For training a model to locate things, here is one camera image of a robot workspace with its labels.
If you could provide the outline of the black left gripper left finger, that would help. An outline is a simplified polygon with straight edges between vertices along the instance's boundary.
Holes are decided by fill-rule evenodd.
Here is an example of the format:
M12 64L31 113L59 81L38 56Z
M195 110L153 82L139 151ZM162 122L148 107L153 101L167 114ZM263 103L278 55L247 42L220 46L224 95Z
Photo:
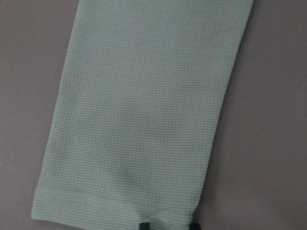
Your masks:
M150 223L149 222L140 223L139 230L150 230Z

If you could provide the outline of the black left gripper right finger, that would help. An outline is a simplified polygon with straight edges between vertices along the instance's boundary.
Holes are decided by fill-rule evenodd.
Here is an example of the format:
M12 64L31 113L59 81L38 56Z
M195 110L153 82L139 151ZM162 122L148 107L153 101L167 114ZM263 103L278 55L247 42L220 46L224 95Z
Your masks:
M200 225L199 225L199 223L195 223L195 222L190 223L190 224L189 224L189 230L200 230Z

